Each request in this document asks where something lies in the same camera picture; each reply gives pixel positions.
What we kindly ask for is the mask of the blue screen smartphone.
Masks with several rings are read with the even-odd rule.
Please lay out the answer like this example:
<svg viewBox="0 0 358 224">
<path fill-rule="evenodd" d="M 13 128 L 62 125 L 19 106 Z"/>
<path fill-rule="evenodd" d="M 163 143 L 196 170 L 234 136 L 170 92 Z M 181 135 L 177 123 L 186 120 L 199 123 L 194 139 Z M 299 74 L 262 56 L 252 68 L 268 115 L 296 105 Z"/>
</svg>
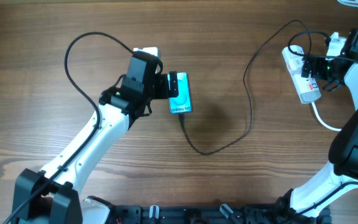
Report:
<svg viewBox="0 0 358 224">
<path fill-rule="evenodd" d="M 170 89 L 177 91 L 176 97 L 169 98 L 171 114 L 189 113 L 192 111 L 190 84 L 186 72 L 178 72 L 168 75 Z"/>
</svg>

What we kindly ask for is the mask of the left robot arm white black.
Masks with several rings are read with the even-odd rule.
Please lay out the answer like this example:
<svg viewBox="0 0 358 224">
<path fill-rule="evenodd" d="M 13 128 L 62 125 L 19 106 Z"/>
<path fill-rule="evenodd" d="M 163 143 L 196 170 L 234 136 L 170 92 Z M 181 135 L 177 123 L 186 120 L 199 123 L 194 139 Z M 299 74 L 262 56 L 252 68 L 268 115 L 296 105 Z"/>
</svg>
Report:
<svg viewBox="0 0 358 224">
<path fill-rule="evenodd" d="M 116 223 L 115 205 L 79 195 L 109 148 L 138 118 L 151 114 L 152 100 L 178 96 L 176 72 L 162 73 L 156 47 L 135 48 L 126 74 L 99 97 L 84 128 L 59 155 L 38 171 L 25 169 L 16 179 L 7 223 Z"/>
</svg>

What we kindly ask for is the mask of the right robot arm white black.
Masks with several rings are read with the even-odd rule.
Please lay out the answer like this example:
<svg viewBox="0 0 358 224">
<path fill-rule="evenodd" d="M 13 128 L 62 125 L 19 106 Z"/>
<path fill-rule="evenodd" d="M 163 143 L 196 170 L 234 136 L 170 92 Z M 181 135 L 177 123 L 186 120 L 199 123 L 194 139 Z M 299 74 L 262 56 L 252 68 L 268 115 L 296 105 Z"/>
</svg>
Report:
<svg viewBox="0 0 358 224">
<path fill-rule="evenodd" d="M 358 188 L 358 28 L 348 37 L 324 34 L 326 55 L 313 55 L 288 44 L 282 54 L 294 80 L 325 80 L 346 86 L 355 112 L 337 130 L 328 152 L 328 162 L 307 183 L 289 190 L 275 205 L 261 209 L 270 223 L 328 223 L 328 206 Z"/>
</svg>

